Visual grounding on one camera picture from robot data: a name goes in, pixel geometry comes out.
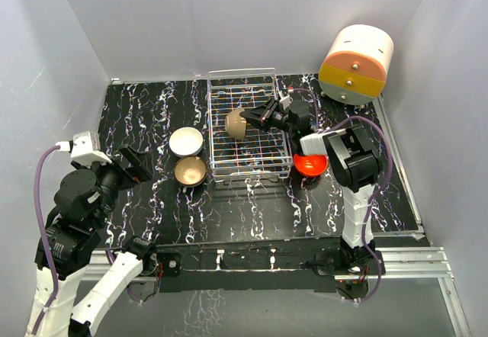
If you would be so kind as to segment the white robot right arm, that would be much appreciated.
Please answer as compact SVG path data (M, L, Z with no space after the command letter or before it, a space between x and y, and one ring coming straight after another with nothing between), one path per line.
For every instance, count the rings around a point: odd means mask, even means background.
M275 128L286 133L296 154L327 157L342 188L345 219L339 249L332 254L320 252L312 263L316 271L342 268L351 274L361 271L364 277L368 263L375 261L381 274L382 264L375 252L371 230L371 207L382 162L364 129L352 126L317 133L306 102L293 101L283 108L274 98L256 108L240 111L238 117L258 130Z

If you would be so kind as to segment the black bowl with beige outside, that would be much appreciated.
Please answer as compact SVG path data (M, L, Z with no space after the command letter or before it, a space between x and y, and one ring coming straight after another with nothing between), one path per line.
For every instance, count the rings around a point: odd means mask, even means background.
M247 121L240 115L244 111L244 108L234 109L225 118L225 131L235 140L244 140L246 137Z

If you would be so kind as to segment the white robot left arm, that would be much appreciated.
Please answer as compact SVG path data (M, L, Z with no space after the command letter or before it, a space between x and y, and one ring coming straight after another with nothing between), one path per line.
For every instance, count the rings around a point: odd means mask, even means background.
M74 171L55 193L55 206L47 218L40 204L43 164L55 151L74 154L77 144L60 142L39 159L34 175L34 209L40 241L34 262L37 286L27 324L28 336L93 336L106 313L134 278L148 275L157 266L156 245L131 237L98 283L79 302L79 284L92 253L101 241L100 230L115 208L121 191L153 179L153 155L121 146L116 157L93 148L73 156Z

